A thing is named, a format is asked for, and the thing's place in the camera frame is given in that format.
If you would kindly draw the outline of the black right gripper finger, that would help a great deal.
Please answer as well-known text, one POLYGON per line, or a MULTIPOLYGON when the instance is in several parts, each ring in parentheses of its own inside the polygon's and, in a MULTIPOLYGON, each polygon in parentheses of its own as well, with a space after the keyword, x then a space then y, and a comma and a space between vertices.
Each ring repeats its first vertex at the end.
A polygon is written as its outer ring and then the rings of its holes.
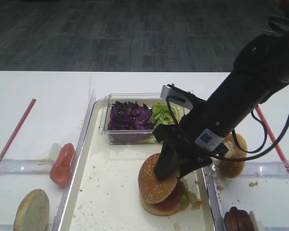
POLYGON ((191 161, 191 162, 187 162, 187 161, 179 161, 178 162, 178 167, 179 167, 179 171, 180 171, 180 175, 178 177, 178 179, 183 178, 184 176, 188 175, 189 173, 200 169, 202 167, 207 166, 207 162, 203 161, 203 162, 199 162, 199 161, 191 161))
POLYGON ((155 175, 158 180, 164 180, 171 174, 180 173, 180 160, 175 146, 170 141, 164 141, 161 153, 155 166, 155 175))

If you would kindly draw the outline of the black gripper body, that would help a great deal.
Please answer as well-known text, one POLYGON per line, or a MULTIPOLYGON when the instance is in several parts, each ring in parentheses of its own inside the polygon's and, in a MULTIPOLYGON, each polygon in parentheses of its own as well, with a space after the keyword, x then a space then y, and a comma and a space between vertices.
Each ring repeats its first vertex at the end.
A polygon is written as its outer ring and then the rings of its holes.
POLYGON ((213 150, 209 150, 201 144, 196 144, 195 141, 200 137, 202 130, 193 127, 193 123, 183 124, 187 115, 183 116, 179 122, 176 115, 179 113, 176 108, 168 105, 170 114, 175 122, 172 125, 159 124, 153 131, 153 135, 158 142, 170 141, 178 153, 180 161, 199 161, 207 162, 207 166, 212 164, 211 158, 224 159, 224 155, 228 152, 227 147, 221 141, 217 142, 217 146, 213 150))

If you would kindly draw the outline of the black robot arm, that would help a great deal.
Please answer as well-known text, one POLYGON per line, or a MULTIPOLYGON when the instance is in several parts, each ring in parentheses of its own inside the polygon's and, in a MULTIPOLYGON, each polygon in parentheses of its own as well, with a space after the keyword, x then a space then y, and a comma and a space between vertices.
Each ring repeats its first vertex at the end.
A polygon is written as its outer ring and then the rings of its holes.
POLYGON ((163 180, 175 171, 183 177, 225 160, 226 136, 259 104, 289 85, 289 33, 260 35, 238 55, 234 69, 207 99, 165 85, 161 98, 189 109, 180 121, 158 125, 154 131, 162 150, 154 168, 163 180))

